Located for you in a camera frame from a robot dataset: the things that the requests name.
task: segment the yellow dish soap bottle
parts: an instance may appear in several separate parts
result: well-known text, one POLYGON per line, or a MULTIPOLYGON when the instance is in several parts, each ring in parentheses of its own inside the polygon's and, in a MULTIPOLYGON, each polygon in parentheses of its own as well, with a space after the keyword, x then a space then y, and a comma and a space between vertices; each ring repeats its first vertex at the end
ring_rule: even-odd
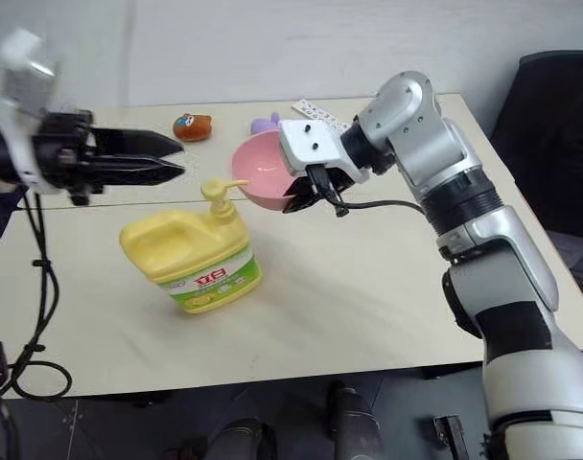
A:
POLYGON ((247 182, 211 179, 201 186, 205 213, 168 211, 127 225, 119 242, 129 259, 185 311, 227 304, 262 279, 248 233, 227 189, 247 182))

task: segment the orange toy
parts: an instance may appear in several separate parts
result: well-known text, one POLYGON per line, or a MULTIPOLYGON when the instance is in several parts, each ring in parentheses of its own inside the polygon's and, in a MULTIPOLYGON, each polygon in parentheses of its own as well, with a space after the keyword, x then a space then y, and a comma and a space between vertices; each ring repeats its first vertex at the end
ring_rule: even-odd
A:
POLYGON ((201 141, 211 135, 210 115, 191 115, 186 113, 176 119, 173 125, 175 136, 183 142, 201 141))

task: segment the purple toy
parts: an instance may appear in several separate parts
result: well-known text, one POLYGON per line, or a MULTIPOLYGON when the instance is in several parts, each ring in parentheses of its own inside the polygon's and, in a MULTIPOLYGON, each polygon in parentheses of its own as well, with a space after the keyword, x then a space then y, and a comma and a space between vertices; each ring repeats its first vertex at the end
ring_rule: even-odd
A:
POLYGON ((272 112, 270 120, 267 120, 266 118, 256 118, 251 122, 251 134, 259 134, 260 132, 278 129, 279 120, 279 114, 276 112, 272 112))

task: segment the tabletop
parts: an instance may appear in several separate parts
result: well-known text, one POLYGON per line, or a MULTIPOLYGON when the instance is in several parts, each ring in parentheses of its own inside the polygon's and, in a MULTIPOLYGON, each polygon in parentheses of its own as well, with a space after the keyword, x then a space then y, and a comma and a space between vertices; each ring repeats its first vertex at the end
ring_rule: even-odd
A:
MULTIPOLYGON (((356 102, 348 104, 355 110, 356 102)), ((560 290, 558 323, 583 348, 583 295, 489 142, 480 130, 474 133, 478 126, 452 118, 466 131, 503 201, 515 206, 543 252, 560 290)), ((207 176, 218 173, 209 168, 207 176)), ((399 174, 386 177, 382 190, 362 193, 368 199, 409 197, 399 174)), ((336 218, 330 206, 318 203, 283 215, 246 200, 234 202, 264 280, 238 301, 199 315, 179 310, 148 282, 125 257, 118 236, 129 222, 174 208, 204 210, 205 203, 46 211, 49 257, 61 296, 58 313, 42 336, 47 349, 38 358, 58 362, 72 373, 71 395, 481 359, 480 340, 457 327, 445 302, 440 280, 447 264, 418 213, 391 207, 336 218)), ((9 361, 29 339, 35 322, 35 257, 27 219, 22 212, 13 213, 0 241, 0 337, 9 361)), ((28 391, 50 394, 61 382, 50 370, 31 369, 22 384, 28 391)))
MULTIPOLYGON (((459 94, 437 96, 443 114, 456 121, 476 149, 491 151, 489 141, 473 118, 459 94)), ((369 102, 368 99, 314 101, 339 120, 351 122, 369 102)), ((94 110, 99 127, 125 127, 148 129, 174 138, 172 127, 176 118, 184 113, 210 115, 213 132, 209 139, 183 144, 183 152, 166 159, 184 166, 186 173, 158 187, 107 187, 104 195, 92 195, 91 205, 172 203, 199 201, 199 183, 212 177, 231 177, 230 162, 234 151, 249 138, 250 123, 255 118, 269 118, 273 111, 283 119, 302 118, 292 109, 293 101, 259 103, 211 103, 194 105, 164 105, 125 109, 94 110)), ((500 180, 513 180, 508 169, 496 154, 484 154, 485 170, 500 180)), ((407 185, 399 174, 372 177, 364 184, 354 186, 347 196, 375 195, 381 198, 412 199, 407 185)), ((230 197, 242 198, 241 192, 230 191, 230 197)), ((48 195, 46 208, 70 208, 66 192, 48 195)))

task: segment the black cable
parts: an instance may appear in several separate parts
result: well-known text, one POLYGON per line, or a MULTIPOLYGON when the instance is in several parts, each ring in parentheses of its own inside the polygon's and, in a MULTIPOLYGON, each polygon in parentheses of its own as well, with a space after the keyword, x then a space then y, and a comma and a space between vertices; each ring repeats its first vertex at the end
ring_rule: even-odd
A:
POLYGON ((380 199, 378 201, 366 201, 365 203, 346 203, 339 198, 333 189, 332 179, 324 165, 309 165, 306 168, 306 172, 319 195, 330 204, 339 208, 368 209, 380 206, 404 206, 417 211, 422 216, 424 215, 424 210, 420 206, 401 199, 380 199))
POLYGON ((17 395, 19 395, 22 398, 34 401, 51 402, 57 400, 58 398, 61 398, 70 390, 70 387, 72 386, 72 376, 63 366, 59 364, 56 364, 51 361, 32 360, 34 353, 43 352, 45 350, 44 345, 38 342, 40 340, 40 336, 44 333, 44 330, 51 322, 51 318, 53 317, 53 314, 55 313, 55 310, 58 307, 59 283, 55 271, 51 266, 51 261, 49 260, 47 254, 46 233, 44 228, 44 214, 42 212, 42 203, 40 201, 40 195, 35 194, 35 212, 37 217, 37 224, 35 221, 32 205, 27 195, 24 196, 24 200, 25 211, 27 213, 28 220, 30 221, 32 231, 34 232, 35 241, 38 245, 38 250, 40 253, 40 258, 35 261, 32 261, 33 266, 40 267, 41 273, 40 305, 38 308, 38 317, 35 323, 34 335, 30 339, 30 341, 23 347, 23 351, 17 358, 16 362, 9 366, 11 368, 11 376, 9 380, 4 384, 4 386, 2 386, 2 388, 0 389, 0 395, 3 395, 8 390, 12 389, 17 395), (53 288, 53 300, 51 301, 50 307, 47 309, 49 282, 51 283, 51 286, 53 288), (21 385, 19 384, 18 381, 28 366, 50 367, 52 369, 59 371, 66 380, 65 387, 61 391, 48 396, 39 396, 28 393, 27 391, 23 390, 23 388, 21 388, 21 385))
POLYGON ((0 396, 0 423, 4 432, 4 460, 19 459, 19 436, 16 423, 6 402, 0 396))
POLYGON ((345 209, 369 209, 378 208, 380 206, 404 206, 406 208, 414 209, 422 216, 424 215, 424 210, 419 205, 409 201, 403 201, 401 199, 380 199, 378 201, 366 201, 364 203, 347 203, 346 201, 340 201, 334 198, 333 194, 322 194, 322 196, 330 204, 345 209))

